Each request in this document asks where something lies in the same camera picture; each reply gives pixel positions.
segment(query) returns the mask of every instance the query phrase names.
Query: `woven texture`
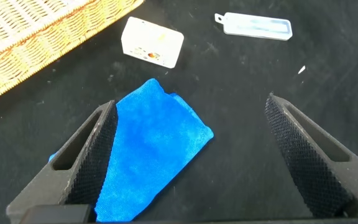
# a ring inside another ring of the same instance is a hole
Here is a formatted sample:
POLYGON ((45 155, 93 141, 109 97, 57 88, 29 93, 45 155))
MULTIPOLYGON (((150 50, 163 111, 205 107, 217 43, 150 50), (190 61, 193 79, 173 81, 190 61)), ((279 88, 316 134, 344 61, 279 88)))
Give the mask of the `woven texture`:
POLYGON ((143 0, 0 0, 0 95, 143 0))
POLYGON ((270 96, 265 114, 295 185, 315 217, 342 215, 352 196, 270 96))
POLYGON ((115 105, 110 107, 105 120, 100 125, 100 130, 93 136, 85 157, 81 161, 65 204, 90 204, 94 208, 98 201, 116 134, 117 109, 115 105))

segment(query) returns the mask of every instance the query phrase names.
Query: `white speck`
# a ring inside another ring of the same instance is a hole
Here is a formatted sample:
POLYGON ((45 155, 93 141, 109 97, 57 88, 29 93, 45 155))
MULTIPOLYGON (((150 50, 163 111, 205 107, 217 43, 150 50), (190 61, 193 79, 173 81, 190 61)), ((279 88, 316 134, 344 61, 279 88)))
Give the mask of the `white speck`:
POLYGON ((298 75, 301 74, 303 71, 305 71, 305 69, 306 69, 306 67, 303 66, 303 67, 301 68, 301 70, 299 70, 298 75))

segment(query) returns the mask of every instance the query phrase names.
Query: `small white box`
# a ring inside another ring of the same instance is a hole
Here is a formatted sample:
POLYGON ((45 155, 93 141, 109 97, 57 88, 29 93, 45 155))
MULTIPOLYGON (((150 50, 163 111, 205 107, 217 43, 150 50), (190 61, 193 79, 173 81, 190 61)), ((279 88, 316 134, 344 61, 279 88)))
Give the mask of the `small white box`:
POLYGON ((175 67, 183 34, 151 22, 130 17, 122 33, 124 54, 167 68, 175 67))

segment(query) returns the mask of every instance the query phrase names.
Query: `black surface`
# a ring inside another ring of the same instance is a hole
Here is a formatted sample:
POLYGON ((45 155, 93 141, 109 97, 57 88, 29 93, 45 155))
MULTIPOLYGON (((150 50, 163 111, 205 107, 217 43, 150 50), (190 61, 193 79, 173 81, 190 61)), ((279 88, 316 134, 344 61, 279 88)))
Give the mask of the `black surface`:
POLYGON ((125 17, 1 96, 0 223, 98 105, 153 77, 215 138, 139 220, 309 217, 267 126, 265 99, 274 91, 358 155, 358 1, 148 0, 130 15, 184 34, 177 67, 123 55, 125 17), (289 19, 294 35, 288 42, 226 35, 216 12, 289 19))

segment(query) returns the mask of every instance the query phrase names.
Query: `blue microfiber cloth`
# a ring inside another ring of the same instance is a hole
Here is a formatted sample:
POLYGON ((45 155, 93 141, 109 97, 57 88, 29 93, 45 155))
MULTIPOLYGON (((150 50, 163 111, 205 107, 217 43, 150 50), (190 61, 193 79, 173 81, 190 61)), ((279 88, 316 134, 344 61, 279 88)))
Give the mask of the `blue microfiber cloth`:
POLYGON ((118 102, 117 112, 98 222, 131 221, 213 137, 186 102, 155 79, 118 102))

